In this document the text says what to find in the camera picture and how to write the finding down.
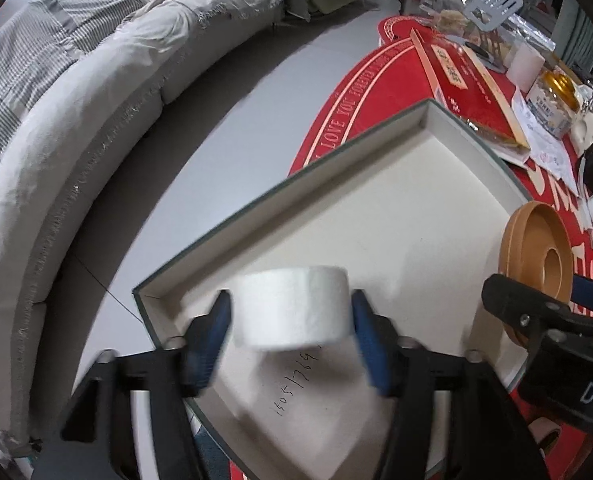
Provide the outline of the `white masking tape roll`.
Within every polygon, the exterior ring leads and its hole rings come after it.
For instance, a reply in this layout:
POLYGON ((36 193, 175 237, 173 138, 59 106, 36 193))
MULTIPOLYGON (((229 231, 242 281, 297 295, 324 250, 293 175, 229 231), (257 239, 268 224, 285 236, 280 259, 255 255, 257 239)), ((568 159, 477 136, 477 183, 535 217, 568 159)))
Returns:
POLYGON ((242 275, 230 292, 239 347, 287 351, 333 344, 354 333, 349 277, 337 266, 242 275))

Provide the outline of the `shallow cardboard box tray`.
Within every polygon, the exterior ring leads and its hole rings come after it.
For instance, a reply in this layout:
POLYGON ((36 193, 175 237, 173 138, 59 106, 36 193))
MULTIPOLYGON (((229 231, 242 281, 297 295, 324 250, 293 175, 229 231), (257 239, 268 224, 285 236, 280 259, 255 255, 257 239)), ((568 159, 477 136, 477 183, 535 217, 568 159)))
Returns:
MULTIPOLYGON (((529 198, 462 122, 421 102, 239 210, 140 283, 135 300, 163 342, 240 275, 339 266, 402 335, 455 356, 479 350, 512 387, 527 355, 483 311, 481 289, 529 198)), ((368 479, 393 412, 350 338, 301 353, 227 344, 191 408, 251 479, 368 479)))

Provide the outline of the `white paper sheet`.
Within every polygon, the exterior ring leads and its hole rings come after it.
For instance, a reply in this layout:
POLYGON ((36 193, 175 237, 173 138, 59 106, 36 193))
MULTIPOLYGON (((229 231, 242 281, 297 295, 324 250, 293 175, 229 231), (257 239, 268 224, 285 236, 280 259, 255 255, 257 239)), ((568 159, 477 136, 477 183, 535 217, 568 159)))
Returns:
POLYGON ((506 162, 527 169, 528 159, 545 169, 556 180, 560 180, 575 196, 580 197, 577 179, 574 177, 571 159, 562 140, 548 133, 529 110, 520 90, 510 85, 511 109, 518 121, 521 131, 528 140, 530 149, 512 148, 507 145, 492 144, 492 150, 506 162))

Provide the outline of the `gold-lid glass jar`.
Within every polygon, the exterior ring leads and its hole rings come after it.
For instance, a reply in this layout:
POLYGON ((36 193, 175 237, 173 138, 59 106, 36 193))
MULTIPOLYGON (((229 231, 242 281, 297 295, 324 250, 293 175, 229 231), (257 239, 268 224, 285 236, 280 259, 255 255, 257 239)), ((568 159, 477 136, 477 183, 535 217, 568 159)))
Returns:
POLYGON ((537 77, 527 104, 539 124, 558 140, 569 132, 581 108, 572 79, 552 70, 544 70, 537 77))

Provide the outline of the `white cylinder cup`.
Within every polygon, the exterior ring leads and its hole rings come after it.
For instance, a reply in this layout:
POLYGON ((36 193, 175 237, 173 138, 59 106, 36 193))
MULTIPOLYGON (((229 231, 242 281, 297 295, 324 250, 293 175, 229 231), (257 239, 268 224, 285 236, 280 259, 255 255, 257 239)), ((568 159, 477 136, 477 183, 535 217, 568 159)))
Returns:
POLYGON ((545 64, 543 55, 525 41, 516 41, 510 50, 506 77, 521 92, 527 93, 545 64))

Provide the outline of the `long red gift box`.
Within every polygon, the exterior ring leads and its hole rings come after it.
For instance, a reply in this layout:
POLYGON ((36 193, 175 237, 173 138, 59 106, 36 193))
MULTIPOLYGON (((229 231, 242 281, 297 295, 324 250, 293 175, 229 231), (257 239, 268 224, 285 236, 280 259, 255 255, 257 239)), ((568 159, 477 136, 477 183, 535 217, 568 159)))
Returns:
POLYGON ((426 29, 411 29, 411 41, 434 99, 487 141, 530 151, 513 109, 475 52, 426 29))

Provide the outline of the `red round tablecloth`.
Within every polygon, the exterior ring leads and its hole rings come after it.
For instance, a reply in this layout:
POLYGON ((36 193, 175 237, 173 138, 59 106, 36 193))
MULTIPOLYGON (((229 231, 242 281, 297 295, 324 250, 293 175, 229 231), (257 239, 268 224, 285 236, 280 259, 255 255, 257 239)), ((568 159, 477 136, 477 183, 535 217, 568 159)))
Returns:
MULTIPOLYGON (((403 110, 433 98, 429 81, 421 65, 419 55, 411 41, 411 29, 419 28, 431 30, 442 35, 454 44, 458 38, 445 36, 430 26, 421 25, 420 18, 411 16, 391 16, 378 24, 380 37, 379 48, 370 52, 357 64, 347 76, 337 85, 333 94, 318 113, 309 133, 296 154, 290 169, 290 175, 306 167, 311 162, 328 155, 339 146, 350 142, 356 136, 376 127, 380 122, 389 119, 403 110)), ((506 75, 487 69, 495 79, 503 95, 511 106, 510 85, 506 75)), ((574 169, 581 162, 582 151, 593 142, 593 114, 589 114, 587 122, 582 117, 581 108, 574 119, 571 129, 561 139, 571 159, 574 177, 581 178, 581 170, 574 169)), ((485 146, 492 150, 491 142, 479 136, 471 126, 467 126, 475 133, 477 139, 484 141, 485 146)), ((474 278, 458 278, 458 271, 466 271, 461 262, 465 256, 472 256, 470 243, 464 238, 466 249, 458 249, 456 263, 450 263, 447 248, 455 248, 456 238, 454 229, 447 221, 465 219, 483 219, 483 214, 475 214, 475 206, 465 205, 464 198, 457 196, 457 191, 470 191, 457 185, 456 170, 449 170, 447 162, 421 162, 419 168, 411 174, 411 184, 417 186, 421 198, 431 198, 430 205, 438 212, 422 212, 419 229, 430 228, 429 238, 421 245, 413 246, 411 242, 405 245, 411 249, 411 256, 404 263, 404 278, 411 278, 411 284, 421 285, 424 290, 434 290, 430 285, 449 285, 450 290, 466 289, 480 284, 483 278, 483 266, 477 266, 474 278)), ((562 225, 571 243, 573 270, 575 273, 593 278, 593 225, 589 216, 587 202, 592 192, 586 193, 585 206, 582 204, 581 183, 577 184, 580 197, 575 197, 563 184, 556 180, 549 172, 537 166, 528 159, 528 168, 522 168, 506 162, 506 169, 510 169, 529 193, 529 200, 537 200, 552 206, 558 211, 562 225)), ((592 447, 587 434, 570 425, 562 425, 562 433, 554 444, 552 451, 546 454, 546 465, 552 479, 571 479, 592 447)))

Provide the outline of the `grey curved sofa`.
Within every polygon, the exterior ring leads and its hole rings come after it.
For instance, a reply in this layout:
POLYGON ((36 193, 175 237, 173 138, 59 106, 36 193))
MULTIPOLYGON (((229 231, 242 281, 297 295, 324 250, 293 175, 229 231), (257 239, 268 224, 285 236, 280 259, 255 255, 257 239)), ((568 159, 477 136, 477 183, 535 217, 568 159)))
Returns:
POLYGON ((28 452, 45 300, 134 143, 284 0, 31 0, 0 28, 0 462, 28 452))

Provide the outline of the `grey slotted spatula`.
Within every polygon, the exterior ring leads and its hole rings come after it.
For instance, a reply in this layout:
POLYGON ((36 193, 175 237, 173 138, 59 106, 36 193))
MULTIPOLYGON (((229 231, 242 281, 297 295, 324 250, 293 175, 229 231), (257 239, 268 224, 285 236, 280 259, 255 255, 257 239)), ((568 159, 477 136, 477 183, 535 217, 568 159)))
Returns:
POLYGON ((464 16, 481 32, 493 32, 523 7, 523 0, 469 0, 464 16))

